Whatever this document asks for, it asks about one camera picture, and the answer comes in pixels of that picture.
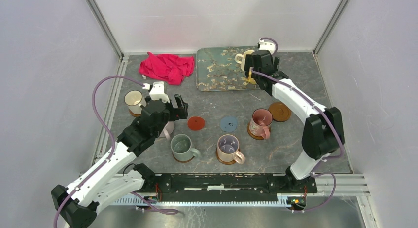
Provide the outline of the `lilac ceramic mug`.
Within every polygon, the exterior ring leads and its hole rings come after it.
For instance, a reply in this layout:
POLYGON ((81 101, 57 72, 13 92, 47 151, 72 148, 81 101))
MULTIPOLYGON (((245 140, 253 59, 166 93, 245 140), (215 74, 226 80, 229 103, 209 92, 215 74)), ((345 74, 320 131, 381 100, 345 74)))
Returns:
POLYGON ((171 134, 174 131, 174 122, 169 121, 163 128, 159 138, 166 138, 168 141, 171 140, 171 134))

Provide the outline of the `white mug black handle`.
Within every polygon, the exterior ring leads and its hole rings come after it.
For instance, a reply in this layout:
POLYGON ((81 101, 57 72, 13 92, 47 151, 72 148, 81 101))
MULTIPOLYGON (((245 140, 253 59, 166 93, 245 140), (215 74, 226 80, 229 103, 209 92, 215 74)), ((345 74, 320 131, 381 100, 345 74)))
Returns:
POLYGON ((147 106, 145 97, 138 90, 132 90, 125 94, 124 102, 128 109, 135 114, 141 114, 142 109, 147 106))

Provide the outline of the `grey-green ceramic mug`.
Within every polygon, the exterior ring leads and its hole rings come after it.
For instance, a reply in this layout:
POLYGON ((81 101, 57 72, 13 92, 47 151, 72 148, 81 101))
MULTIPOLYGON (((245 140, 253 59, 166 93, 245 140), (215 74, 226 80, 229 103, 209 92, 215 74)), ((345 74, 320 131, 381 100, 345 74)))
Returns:
POLYGON ((175 135, 170 142, 172 155, 178 160, 189 160, 201 157, 201 152, 193 146, 192 140, 186 134, 175 135))

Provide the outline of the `red round coaster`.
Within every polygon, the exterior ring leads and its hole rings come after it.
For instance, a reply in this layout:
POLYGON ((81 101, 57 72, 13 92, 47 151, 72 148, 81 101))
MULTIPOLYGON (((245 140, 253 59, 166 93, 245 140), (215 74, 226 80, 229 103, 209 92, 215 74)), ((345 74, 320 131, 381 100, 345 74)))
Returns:
POLYGON ((202 130, 205 126, 205 120, 198 116, 191 117, 188 122, 187 126, 192 131, 199 131, 202 130))

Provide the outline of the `green floral serving tray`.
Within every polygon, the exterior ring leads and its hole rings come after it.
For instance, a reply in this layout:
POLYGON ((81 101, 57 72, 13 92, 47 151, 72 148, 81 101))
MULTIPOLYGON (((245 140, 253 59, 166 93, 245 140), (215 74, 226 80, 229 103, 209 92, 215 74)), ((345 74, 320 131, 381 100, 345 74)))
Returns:
POLYGON ((199 49, 196 54, 197 88, 203 92, 258 89, 257 84, 245 80, 244 71, 235 61, 236 54, 256 49, 256 46, 199 49))

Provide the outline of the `glossy wooden ridged coaster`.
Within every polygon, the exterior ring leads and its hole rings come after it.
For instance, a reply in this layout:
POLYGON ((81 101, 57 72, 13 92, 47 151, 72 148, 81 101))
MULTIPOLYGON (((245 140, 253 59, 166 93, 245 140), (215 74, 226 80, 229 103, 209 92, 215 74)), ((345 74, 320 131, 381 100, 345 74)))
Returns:
POLYGON ((192 157, 192 158, 191 158, 191 159, 189 159, 189 160, 185 160, 185 161, 183 161, 183 160, 178 160, 177 158, 175 158, 175 157, 174 157, 174 159, 175 159, 177 162, 180 162, 180 163, 188 163, 188 162, 192 161, 194 158, 195 158, 195 157, 192 157))

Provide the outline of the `pink floral patterned mug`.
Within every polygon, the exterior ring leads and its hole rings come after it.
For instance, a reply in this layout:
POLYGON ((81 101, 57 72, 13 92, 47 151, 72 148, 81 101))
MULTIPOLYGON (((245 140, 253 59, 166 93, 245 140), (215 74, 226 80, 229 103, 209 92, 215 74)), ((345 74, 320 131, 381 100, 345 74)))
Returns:
POLYGON ((273 117, 267 109, 256 109, 248 124, 250 131, 255 136, 261 136, 267 140, 271 136, 271 124, 273 117))

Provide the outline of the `blue round coaster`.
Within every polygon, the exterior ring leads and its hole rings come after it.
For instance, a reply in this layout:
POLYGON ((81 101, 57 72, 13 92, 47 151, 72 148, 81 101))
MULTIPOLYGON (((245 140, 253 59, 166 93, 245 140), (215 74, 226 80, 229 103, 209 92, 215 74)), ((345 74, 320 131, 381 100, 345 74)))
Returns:
POLYGON ((234 132, 238 127, 238 121, 235 117, 226 116, 221 119, 219 126, 224 132, 234 132))

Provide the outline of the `beige pink tall mug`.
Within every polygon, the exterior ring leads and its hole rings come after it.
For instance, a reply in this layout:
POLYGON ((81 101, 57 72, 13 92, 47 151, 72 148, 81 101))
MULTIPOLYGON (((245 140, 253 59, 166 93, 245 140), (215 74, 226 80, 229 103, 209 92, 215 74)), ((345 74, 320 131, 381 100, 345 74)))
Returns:
POLYGON ((235 160, 238 164, 245 163, 245 156, 240 151, 240 143, 234 135, 222 135, 217 141, 218 155, 223 161, 235 160))

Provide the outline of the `yellow ceramic mug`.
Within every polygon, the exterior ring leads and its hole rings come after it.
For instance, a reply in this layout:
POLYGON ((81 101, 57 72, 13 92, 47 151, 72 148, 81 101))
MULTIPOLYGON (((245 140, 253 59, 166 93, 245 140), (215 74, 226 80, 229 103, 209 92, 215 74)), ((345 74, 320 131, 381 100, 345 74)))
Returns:
POLYGON ((245 78, 245 81, 247 81, 247 82, 249 82, 251 84, 256 85, 257 84, 256 83, 256 80, 252 77, 252 70, 253 70, 253 67, 250 67, 249 68, 249 71, 248 71, 248 77, 245 78))

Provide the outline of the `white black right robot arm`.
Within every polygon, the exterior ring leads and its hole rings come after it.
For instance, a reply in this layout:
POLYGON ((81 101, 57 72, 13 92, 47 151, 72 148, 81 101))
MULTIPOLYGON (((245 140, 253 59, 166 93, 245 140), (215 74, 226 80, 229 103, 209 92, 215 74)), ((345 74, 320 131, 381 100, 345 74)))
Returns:
POLYGON ((317 165, 326 159, 344 155, 344 129, 341 111, 328 108, 300 90, 282 71, 278 70, 279 58, 267 50, 257 50, 245 58, 245 75, 254 79, 260 89, 284 103, 303 122, 303 151, 287 169, 285 187, 298 192, 305 185, 304 179, 312 175, 317 165))

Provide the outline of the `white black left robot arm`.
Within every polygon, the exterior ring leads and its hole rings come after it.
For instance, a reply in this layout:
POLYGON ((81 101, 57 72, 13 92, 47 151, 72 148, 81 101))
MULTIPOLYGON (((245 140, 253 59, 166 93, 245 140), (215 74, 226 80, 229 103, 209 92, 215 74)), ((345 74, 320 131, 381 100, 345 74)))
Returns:
POLYGON ((118 197, 106 195, 107 182, 125 165, 139 157, 152 146, 168 122, 188 118, 188 104, 179 94, 174 95, 177 107, 171 101, 147 97, 147 105, 117 137, 113 149, 94 164, 87 172, 67 186, 56 185, 52 191, 55 220, 62 217, 72 228, 87 228, 105 208, 104 200, 110 203, 118 197))

